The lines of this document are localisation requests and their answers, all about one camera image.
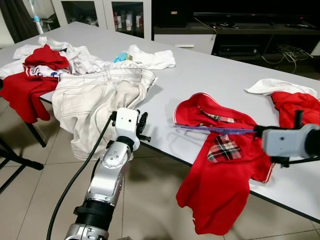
wall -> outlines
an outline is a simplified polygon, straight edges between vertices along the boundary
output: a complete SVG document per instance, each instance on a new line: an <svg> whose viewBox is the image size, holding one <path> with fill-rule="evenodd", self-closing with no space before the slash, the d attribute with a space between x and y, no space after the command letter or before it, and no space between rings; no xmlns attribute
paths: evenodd
<svg viewBox="0 0 320 240"><path fill-rule="evenodd" d="M0 10L0 49L15 44Z"/></svg>
<svg viewBox="0 0 320 240"><path fill-rule="evenodd" d="M31 7L28 0L22 0L28 13L31 17L33 17ZM35 13L39 16L41 19L47 19L52 14L55 13L54 7L51 3L51 0L33 0L33 8Z"/></svg>

glass cabinet door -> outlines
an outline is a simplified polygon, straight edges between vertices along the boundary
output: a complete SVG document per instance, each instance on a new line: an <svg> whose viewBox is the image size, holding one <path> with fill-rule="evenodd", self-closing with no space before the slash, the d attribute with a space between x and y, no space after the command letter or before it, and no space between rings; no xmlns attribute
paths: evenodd
<svg viewBox="0 0 320 240"><path fill-rule="evenodd" d="M107 28L102 0L52 0L61 26L80 22Z"/></svg>
<svg viewBox="0 0 320 240"><path fill-rule="evenodd" d="M68 24L80 22L99 27L95 3L93 1L61 1Z"/></svg>
<svg viewBox="0 0 320 240"><path fill-rule="evenodd" d="M108 29L151 40L151 0L103 0Z"/></svg>

window curtain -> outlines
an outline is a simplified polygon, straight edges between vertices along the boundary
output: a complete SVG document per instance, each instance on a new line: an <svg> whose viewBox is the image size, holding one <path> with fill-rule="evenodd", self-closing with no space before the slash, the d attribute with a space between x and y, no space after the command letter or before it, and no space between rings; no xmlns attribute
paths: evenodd
<svg viewBox="0 0 320 240"><path fill-rule="evenodd" d="M22 0L0 0L0 9L15 43L38 35L37 28Z"/></svg>

red clothing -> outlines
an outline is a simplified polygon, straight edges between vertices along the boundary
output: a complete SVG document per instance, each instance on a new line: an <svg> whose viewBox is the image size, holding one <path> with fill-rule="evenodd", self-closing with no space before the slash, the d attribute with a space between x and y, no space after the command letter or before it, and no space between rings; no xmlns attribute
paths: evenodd
<svg viewBox="0 0 320 240"><path fill-rule="evenodd" d="M187 126L252 129L257 125L248 115L220 106L206 93L181 102L173 117L176 124ZM212 160L216 149L220 154ZM176 195L178 205L192 209L197 234L224 235L246 205L249 179L268 181L272 166L262 140L252 133L225 138L211 132Z"/></svg>
<svg viewBox="0 0 320 240"><path fill-rule="evenodd" d="M292 129L295 126L296 110L303 110L303 125L320 124L320 102L310 94L277 91L271 97L279 111L280 127Z"/></svg>
<svg viewBox="0 0 320 240"><path fill-rule="evenodd" d="M34 50L33 54L25 59L23 65L26 67L43 65L58 70L67 68L69 62L64 56L60 56L58 51L52 51L46 44ZM10 107L15 109L23 121L33 124L37 118L44 121L50 119L39 97L55 90L57 84L57 77L30 76L24 71L6 77L3 80L0 95L10 102Z"/></svg>

pile of clothes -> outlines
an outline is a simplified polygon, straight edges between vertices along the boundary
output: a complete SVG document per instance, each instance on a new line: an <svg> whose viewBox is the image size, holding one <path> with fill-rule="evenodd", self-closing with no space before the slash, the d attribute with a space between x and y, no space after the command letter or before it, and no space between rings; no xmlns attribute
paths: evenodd
<svg viewBox="0 0 320 240"><path fill-rule="evenodd" d="M303 110L304 125L320 125L320 102L312 88L268 78L245 91L271 96L279 111L280 127L294 127L296 110ZM192 127L246 130L257 125L250 116L223 107L202 92L181 102L173 121ZM246 205L249 179L268 182L273 166L263 151L262 140L254 133L210 132L176 194L177 203L192 209L197 234L225 235Z"/></svg>
<svg viewBox="0 0 320 240"><path fill-rule="evenodd" d="M170 50L145 53L131 45L114 61L103 61L87 47L73 47L46 36L39 45L18 48L16 60L0 68L3 88L0 96L9 101L23 121L48 121L50 115L39 97L54 91L52 105L60 126L73 134L74 155L85 160L96 143L110 114L118 108L134 108L147 95L157 77L150 70L176 65ZM97 159L109 140L110 127L93 158Z"/></svg>

